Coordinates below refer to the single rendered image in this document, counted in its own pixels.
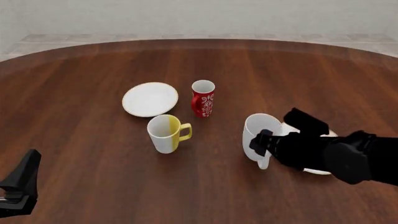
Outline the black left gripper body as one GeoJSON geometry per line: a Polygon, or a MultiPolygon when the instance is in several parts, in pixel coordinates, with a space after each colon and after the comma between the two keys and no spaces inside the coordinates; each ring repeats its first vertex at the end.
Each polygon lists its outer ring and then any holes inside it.
{"type": "Polygon", "coordinates": [[[18,189],[0,186],[5,196],[0,197],[0,216],[30,215],[37,203],[37,188],[18,189]]]}

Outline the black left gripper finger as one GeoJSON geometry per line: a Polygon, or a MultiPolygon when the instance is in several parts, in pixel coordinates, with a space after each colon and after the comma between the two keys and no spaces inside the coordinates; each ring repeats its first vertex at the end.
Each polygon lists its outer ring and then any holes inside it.
{"type": "Polygon", "coordinates": [[[38,195],[37,174],[42,155],[36,149],[29,149],[18,166],[2,181],[0,188],[7,194],[38,195]]]}

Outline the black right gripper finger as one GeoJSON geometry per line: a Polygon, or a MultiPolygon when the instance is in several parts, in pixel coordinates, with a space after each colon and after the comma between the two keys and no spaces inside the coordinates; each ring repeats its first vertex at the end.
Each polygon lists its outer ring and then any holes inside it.
{"type": "Polygon", "coordinates": [[[263,129],[259,134],[257,134],[258,141],[267,141],[271,136],[273,136],[273,132],[268,129],[263,129]]]}
{"type": "Polygon", "coordinates": [[[262,157],[266,156],[266,153],[269,151],[271,146],[272,138],[264,136],[258,136],[252,139],[249,143],[249,147],[253,149],[256,154],[262,157]]]}

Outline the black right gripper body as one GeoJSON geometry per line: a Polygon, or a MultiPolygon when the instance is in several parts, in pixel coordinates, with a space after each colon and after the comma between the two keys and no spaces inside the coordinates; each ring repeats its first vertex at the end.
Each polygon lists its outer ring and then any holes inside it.
{"type": "Polygon", "coordinates": [[[290,132],[286,136],[272,136],[269,151],[282,165],[303,171],[310,168],[310,161],[306,158],[305,138],[290,132]]]}

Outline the white plate with brown rim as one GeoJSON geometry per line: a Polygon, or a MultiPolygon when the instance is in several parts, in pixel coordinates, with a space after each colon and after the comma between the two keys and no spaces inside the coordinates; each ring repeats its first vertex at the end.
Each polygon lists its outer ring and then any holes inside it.
{"type": "MultiPolygon", "coordinates": [[[[300,130],[298,130],[297,128],[294,128],[293,126],[290,126],[286,123],[282,123],[281,128],[282,128],[282,130],[280,132],[280,136],[286,136],[291,132],[294,132],[294,133],[300,132],[300,130]]],[[[322,137],[338,137],[338,135],[335,132],[333,132],[332,130],[329,130],[329,134],[324,134],[324,135],[322,135],[322,137]]],[[[308,169],[308,168],[304,168],[303,171],[312,173],[312,174],[316,174],[316,175],[330,175],[331,174],[327,171],[308,169]]]]}
{"type": "Polygon", "coordinates": [[[141,83],[122,98],[123,109],[137,117],[156,117],[170,111],[178,102],[177,90],[161,82],[141,83]]]}

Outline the red mug with white pattern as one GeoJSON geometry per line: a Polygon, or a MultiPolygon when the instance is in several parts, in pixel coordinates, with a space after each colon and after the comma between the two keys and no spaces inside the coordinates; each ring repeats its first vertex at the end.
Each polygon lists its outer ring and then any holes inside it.
{"type": "Polygon", "coordinates": [[[209,80],[197,80],[192,84],[192,111],[200,118],[209,117],[212,113],[215,95],[215,84],[209,80]]]}

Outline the white and yellow mug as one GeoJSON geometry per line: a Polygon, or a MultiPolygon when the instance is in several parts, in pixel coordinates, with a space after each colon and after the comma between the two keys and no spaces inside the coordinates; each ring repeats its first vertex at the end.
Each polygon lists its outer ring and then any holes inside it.
{"type": "Polygon", "coordinates": [[[158,115],[147,125],[147,132],[156,150],[162,154],[174,152],[181,141],[192,137],[192,125],[182,124],[180,120],[169,114],[158,115]]]}

